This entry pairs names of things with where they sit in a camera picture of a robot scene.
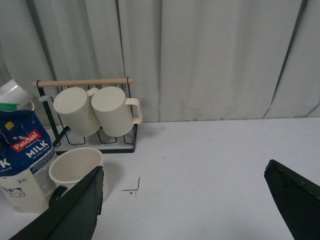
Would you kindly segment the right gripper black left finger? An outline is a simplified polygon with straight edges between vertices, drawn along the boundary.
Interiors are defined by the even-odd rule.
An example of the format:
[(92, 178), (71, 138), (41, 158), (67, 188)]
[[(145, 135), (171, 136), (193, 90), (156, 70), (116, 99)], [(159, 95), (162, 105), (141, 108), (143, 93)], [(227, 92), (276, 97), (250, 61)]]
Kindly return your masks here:
[(54, 194), (48, 209), (12, 240), (90, 240), (103, 204), (104, 170), (93, 168), (63, 196)]

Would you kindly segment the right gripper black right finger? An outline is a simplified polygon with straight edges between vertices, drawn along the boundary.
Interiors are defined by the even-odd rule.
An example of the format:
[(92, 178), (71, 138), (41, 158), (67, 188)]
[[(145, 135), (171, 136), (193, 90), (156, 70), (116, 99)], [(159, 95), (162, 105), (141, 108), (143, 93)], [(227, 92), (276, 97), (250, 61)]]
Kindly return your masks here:
[(264, 171), (273, 200), (295, 240), (320, 238), (320, 186), (270, 160)]

